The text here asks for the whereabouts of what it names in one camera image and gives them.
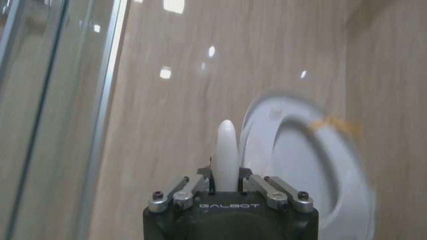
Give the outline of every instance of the toilet bowl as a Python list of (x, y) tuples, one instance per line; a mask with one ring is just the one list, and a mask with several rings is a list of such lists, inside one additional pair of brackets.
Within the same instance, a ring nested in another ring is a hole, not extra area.
[(325, 118), (323, 111), (297, 96), (271, 93), (259, 98), (243, 120), (241, 164), (310, 193), (321, 240), (370, 240), (375, 194), (347, 137), (333, 126), (309, 130)]

